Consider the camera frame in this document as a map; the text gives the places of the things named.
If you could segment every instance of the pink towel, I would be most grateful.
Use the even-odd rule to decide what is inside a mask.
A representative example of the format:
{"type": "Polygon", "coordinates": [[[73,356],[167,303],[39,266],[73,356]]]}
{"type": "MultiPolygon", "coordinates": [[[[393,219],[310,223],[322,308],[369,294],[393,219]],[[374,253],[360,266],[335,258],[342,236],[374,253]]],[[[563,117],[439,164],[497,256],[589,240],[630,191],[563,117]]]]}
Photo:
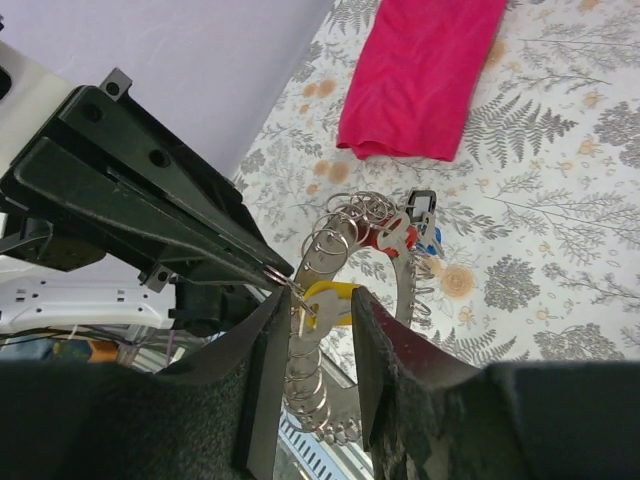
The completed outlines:
{"type": "Polygon", "coordinates": [[[451,161],[506,0],[382,0],[338,148],[451,161]]]}

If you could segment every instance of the grey leaf print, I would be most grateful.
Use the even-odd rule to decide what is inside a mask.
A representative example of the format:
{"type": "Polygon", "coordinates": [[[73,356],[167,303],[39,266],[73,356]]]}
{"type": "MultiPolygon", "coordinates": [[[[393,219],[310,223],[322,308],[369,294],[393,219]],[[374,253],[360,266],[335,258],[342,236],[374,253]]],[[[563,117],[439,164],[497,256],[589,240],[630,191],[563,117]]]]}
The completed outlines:
{"type": "Polygon", "coordinates": [[[545,331],[533,336],[545,360],[623,360],[622,352],[600,333],[600,325],[575,325],[560,333],[545,331]]]}
{"type": "Polygon", "coordinates": [[[507,10],[515,10],[518,7],[522,6],[522,0],[509,0],[507,2],[507,10]]]}
{"type": "Polygon", "coordinates": [[[322,145],[314,141],[315,136],[313,133],[304,133],[296,128],[289,132],[289,137],[291,138],[291,145],[296,150],[314,157],[322,156],[322,145]]]}
{"type": "Polygon", "coordinates": [[[473,172],[474,165],[471,160],[458,160],[453,163],[441,162],[437,160],[429,160],[420,158],[418,160],[398,159],[396,157],[373,157],[364,163],[367,173],[375,178],[388,176],[389,170],[398,176],[406,176],[408,172],[418,182],[422,182],[428,178],[437,175],[443,180],[451,180],[452,178],[463,178],[473,172]]]}
{"type": "Polygon", "coordinates": [[[255,173],[258,170],[260,170],[260,167],[264,165],[265,161],[266,161],[266,158],[264,157],[262,150],[257,149],[251,154],[249,154],[249,156],[247,156],[244,159],[244,161],[240,164],[240,171],[245,175],[248,175],[250,173],[255,173]]]}
{"type": "Polygon", "coordinates": [[[601,143],[614,147],[624,146],[620,161],[640,168],[640,107],[632,110],[627,102],[620,102],[605,110],[594,127],[601,143]]]}
{"type": "Polygon", "coordinates": [[[511,351],[517,339],[513,337],[505,343],[492,345],[496,337],[497,332],[492,329],[475,338],[458,339],[455,329],[452,328],[444,340],[441,338],[440,330],[436,331],[429,340],[460,360],[482,366],[503,359],[511,351]]]}
{"type": "Polygon", "coordinates": [[[524,228],[533,235],[546,235],[548,225],[545,219],[531,210],[518,213],[511,205],[502,215],[505,225],[511,228],[524,228]]]}
{"type": "Polygon", "coordinates": [[[329,31],[338,27],[342,33],[346,33],[347,25],[354,28],[356,33],[360,29],[371,25],[380,0],[338,0],[331,8],[327,17],[329,31]]]}
{"type": "Polygon", "coordinates": [[[479,230],[484,238],[495,240],[507,237],[511,232],[504,225],[497,224],[490,216],[476,214],[472,207],[460,202],[451,202],[447,206],[439,204],[436,211],[438,222],[451,225],[460,235],[469,235],[479,230]]]}
{"type": "Polygon", "coordinates": [[[509,360],[512,361],[512,362],[526,362],[527,360],[529,360],[530,356],[531,356],[531,352],[529,352],[529,350],[527,350],[523,354],[518,355],[517,357],[513,357],[513,358],[511,358],[509,360]]]}
{"type": "Polygon", "coordinates": [[[273,241],[275,243],[285,243],[285,242],[288,242],[291,239],[291,237],[297,234],[298,232],[293,228],[287,228],[285,232],[276,233],[273,237],[273,241]]]}
{"type": "Polygon", "coordinates": [[[316,71],[316,67],[313,65],[318,58],[322,55],[322,44],[319,41],[314,41],[309,45],[304,57],[300,61],[297,70],[294,72],[291,80],[294,82],[302,83],[311,78],[311,75],[316,71]]]}
{"type": "Polygon", "coordinates": [[[244,193],[244,191],[249,186],[249,184],[244,181],[244,177],[240,174],[236,175],[236,177],[233,179],[233,184],[236,186],[240,193],[244,193]]]}
{"type": "Polygon", "coordinates": [[[387,279],[387,274],[384,269],[384,265],[380,262],[376,261],[367,261],[362,256],[358,258],[357,255],[351,255],[347,264],[351,268],[360,268],[360,271],[363,273],[365,277],[372,277],[376,280],[385,281],[387,279]]]}
{"type": "Polygon", "coordinates": [[[640,42],[636,10],[606,18],[601,25],[550,24],[538,38],[523,39],[525,45],[543,45],[559,63],[570,68],[588,63],[602,72],[620,67],[640,67],[640,42]]]}
{"type": "Polygon", "coordinates": [[[520,95],[504,102],[500,94],[471,111],[465,128],[465,145],[476,162],[481,163],[480,152],[484,148],[506,168],[509,158],[524,160],[527,146],[537,155],[543,140],[553,143],[556,137],[563,137],[578,125],[554,115],[550,108],[541,113],[542,104],[534,106],[533,100],[518,106],[519,101],[520,95]]]}
{"type": "Polygon", "coordinates": [[[540,172],[531,170],[522,175],[510,177],[504,182],[498,182],[497,185],[498,194],[493,198],[497,198],[504,193],[531,193],[541,188],[543,183],[542,180],[540,180],[540,172]]]}
{"type": "Polygon", "coordinates": [[[506,193],[527,191],[526,188],[526,183],[507,181],[495,197],[489,198],[507,207],[503,218],[510,227],[542,233],[538,229],[544,230],[540,223],[544,218],[553,227],[560,249],[572,262],[591,265],[600,258],[608,232],[627,248],[640,250],[640,207],[627,202],[625,196],[617,192],[594,193],[574,200],[567,190],[557,189],[537,193],[527,205],[499,198],[506,193]]]}
{"type": "Polygon", "coordinates": [[[336,131],[338,122],[340,121],[340,114],[344,108],[344,100],[345,97],[341,97],[340,99],[331,102],[329,108],[326,109],[324,116],[320,120],[322,129],[325,132],[333,133],[336,131]]]}
{"type": "MultiPolygon", "coordinates": [[[[533,54],[523,49],[523,56],[536,68],[541,68],[546,59],[544,54],[533,54]]],[[[571,93],[579,88],[597,84],[611,85],[611,83],[590,76],[589,72],[579,67],[569,67],[567,73],[559,73],[556,69],[546,67],[542,75],[516,75],[515,78],[505,80],[500,84],[500,91],[506,93],[513,89],[540,89],[548,92],[552,88],[565,85],[565,93],[571,93]]]]}
{"type": "Polygon", "coordinates": [[[620,329],[622,334],[622,340],[627,347],[635,347],[640,349],[640,323],[636,324],[635,332],[630,327],[623,327],[620,329]]]}
{"type": "Polygon", "coordinates": [[[617,301],[622,304],[623,312],[640,313],[640,292],[616,281],[613,273],[606,273],[596,280],[588,272],[569,273],[557,263],[545,265],[542,273],[551,280],[558,280],[558,285],[563,288],[591,291],[594,294],[591,299],[593,305],[611,305],[617,301]]]}
{"type": "Polygon", "coordinates": [[[507,255],[487,268],[486,304],[513,312],[526,307],[531,299],[540,295],[540,287],[531,281],[535,269],[529,265],[529,262],[507,255]]]}
{"type": "Polygon", "coordinates": [[[353,68],[356,66],[357,60],[348,51],[345,51],[344,43],[325,43],[325,58],[331,60],[335,66],[336,63],[341,64],[345,68],[353,68]]]}

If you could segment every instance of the cable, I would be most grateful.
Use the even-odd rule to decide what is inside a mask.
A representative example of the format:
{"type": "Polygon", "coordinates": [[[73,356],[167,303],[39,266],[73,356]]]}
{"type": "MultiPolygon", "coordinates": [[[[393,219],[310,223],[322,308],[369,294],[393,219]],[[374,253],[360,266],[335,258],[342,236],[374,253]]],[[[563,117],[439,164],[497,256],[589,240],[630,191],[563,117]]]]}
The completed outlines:
{"type": "Polygon", "coordinates": [[[0,349],[3,349],[4,347],[10,347],[11,345],[20,345],[21,343],[35,342],[37,340],[46,340],[49,338],[56,337],[57,335],[58,335],[57,333],[54,333],[53,335],[49,335],[47,337],[35,337],[35,338],[29,338],[27,340],[21,340],[19,342],[4,343],[0,345],[0,349]]]}
{"type": "MultiPolygon", "coordinates": [[[[34,328],[34,329],[30,329],[30,330],[23,330],[21,332],[15,333],[15,334],[11,334],[11,335],[2,335],[0,336],[0,341],[2,340],[8,340],[8,339],[12,339],[12,338],[16,338],[16,337],[24,337],[26,335],[40,335],[40,334],[49,334],[51,333],[52,335],[50,335],[50,337],[57,337],[57,336],[61,336],[61,337],[68,337],[69,336],[69,330],[60,330],[60,329],[54,329],[54,328],[34,328]]],[[[115,342],[115,343],[122,343],[124,345],[129,345],[129,346],[135,346],[136,344],[134,342],[130,342],[128,340],[125,340],[121,337],[119,337],[118,335],[115,334],[110,334],[108,332],[91,332],[91,331],[82,331],[82,332],[77,332],[76,333],[77,337],[84,337],[84,338],[88,338],[90,340],[100,340],[100,341],[107,341],[107,342],[115,342]]]]}

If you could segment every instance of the floral tablecloth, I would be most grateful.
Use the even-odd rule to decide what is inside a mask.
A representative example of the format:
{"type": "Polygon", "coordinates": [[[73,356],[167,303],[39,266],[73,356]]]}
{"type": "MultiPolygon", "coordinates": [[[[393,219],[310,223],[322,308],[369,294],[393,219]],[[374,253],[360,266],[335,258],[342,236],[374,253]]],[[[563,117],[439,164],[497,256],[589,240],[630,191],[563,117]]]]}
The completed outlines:
{"type": "MultiPolygon", "coordinates": [[[[297,265],[331,194],[431,188],[446,259],[414,330],[475,364],[640,357],[640,3],[510,0],[452,163],[335,148],[377,6],[336,0],[240,166],[267,241],[297,265]]],[[[383,254],[339,278],[393,311],[383,254]]],[[[348,330],[323,348],[355,375],[348,330]]]]}

